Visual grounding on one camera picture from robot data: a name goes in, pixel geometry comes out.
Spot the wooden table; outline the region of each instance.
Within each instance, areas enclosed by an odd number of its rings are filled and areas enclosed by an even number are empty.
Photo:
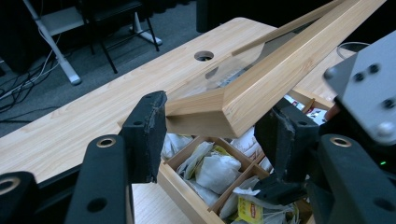
[[[200,70],[274,29],[234,19],[2,137],[0,174],[29,171],[41,182],[80,164],[91,140],[118,133],[120,124],[143,95],[153,91],[172,95]],[[207,62],[195,60],[194,54],[202,50],[210,50],[214,58]],[[322,83],[321,75],[340,61],[333,52],[298,88],[331,101],[334,95]],[[134,207],[137,223],[189,223],[158,185],[134,186]]]

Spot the wooden drawer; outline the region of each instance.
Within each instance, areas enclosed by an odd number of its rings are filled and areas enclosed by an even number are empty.
[[[304,96],[299,91],[291,91],[292,97],[298,97],[302,103],[312,103],[312,97],[315,95]],[[328,108],[330,103],[319,100],[315,97],[314,107]],[[176,173],[177,167],[186,160],[194,149],[203,141],[215,142],[215,144],[224,147],[236,159],[241,161],[242,167],[240,172],[242,174],[235,180],[233,184],[219,197],[215,204],[211,207],[195,193],[188,184]],[[259,162],[263,159],[264,155],[261,154],[256,160],[246,157],[242,152],[231,146],[227,141],[221,138],[202,137],[194,138],[184,149],[179,151],[173,158],[168,161],[163,161],[160,166],[158,175],[158,182],[167,194],[174,200],[178,207],[193,223],[224,223],[218,216],[221,207],[224,205],[228,197],[231,195],[234,188],[238,187],[245,179],[257,175],[259,178],[265,178],[269,174],[264,171]],[[306,223],[311,217],[309,204],[303,201],[298,203],[303,223]]]

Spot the chair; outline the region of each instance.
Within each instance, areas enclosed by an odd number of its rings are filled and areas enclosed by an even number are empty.
[[[159,51],[158,43],[156,41],[156,37],[154,35],[154,31],[151,27],[151,22],[149,21],[148,12],[143,4],[143,2],[139,0],[78,0],[78,6],[81,11],[82,18],[84,20],[84,25],[89,31],[92,31],[96,40],[99,41],[108,62],[110,63],[111,67],[115,74],[118,73],[116,66],[114,65],[110,55],[108,54],[108,50],[137,36],[145,33],[146,31],[150,31],[152,40],[155,46],[155,49]],[[126,16],[129,16],[132,20],[132,23],[135,22],[135,13],[142,12],[139,14],[143,16],[142,18],[148,23],[147,30],[139,30],[136,32],[135,30],[131,30],[131,35],[118,41],[111,46],[106,46],[104,42],[104,38],[100,34],[100,27],[103,27],[106,24],[111,24],[114,21],[121,21],[125,19]],[[90,35],[91,39],[91,51],[94,54],[92,48],[92,35]]]

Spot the chair leg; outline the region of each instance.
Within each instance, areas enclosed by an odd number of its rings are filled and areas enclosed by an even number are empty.
[[[93,30],[93,32],[94,32],[94,34],[96,36],[96,39],[99,41],[99,44],[102,47],[102,50],[105,53],[105,55],[107,57],[107,60],[108,60],[108,62],[111,65],[111,68],[113,68],[114,74],[117,74],[118,73],[117,68],[116,68],[116,66],[113,63],[113,60],[110,58],[110,55],[108,54],[107,48],[106,48],[105,44],[103,43],[102,37],[100,36],[100,34],[98,32],[96,24],[92,24],[92,30]]]
[[[114,74],[117,74],[118,73],[117,68],[113,63],[113,60],[111,60],[110,55],[108,54],[107,48],[106,48],[105,44],[103,43],[102,39],[100,39],[100,37],[99,37],[99,43],[103,49],[103,52],[105,53],[105,55],[107,57],[108,62],[110,63],[111,67],[113,68]]]
[[[160,49],[158,48],[157,40],[155,39],[154,30],[152,29],[151,22],[149,21],[149,16],[146,17],[146,20],[148,21],[148,28],[149,28],[149,31],[151,32],[151,36],[152,36],[152,40],[154,41],[155,49],[157,51],[160,51]]]
[[[83,18],[84,21],[84,30],[85,30],[85,34],[88,36],[89,41],[90,41],[90,49],[91,49],[91,54],[95,54],[95,51],[93,50],[93,38],[92,38],[92,33],[90,32],[90,30],[92,30],[92,28],[90,27],[90,25],[87,23],[86,19]]]

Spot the yellow label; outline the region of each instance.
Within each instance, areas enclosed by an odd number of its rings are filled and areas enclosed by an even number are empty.
[[[261,206],[248,201],[242,197],[238,197],[238,216],[250,224],[262,224],[263,209]]]

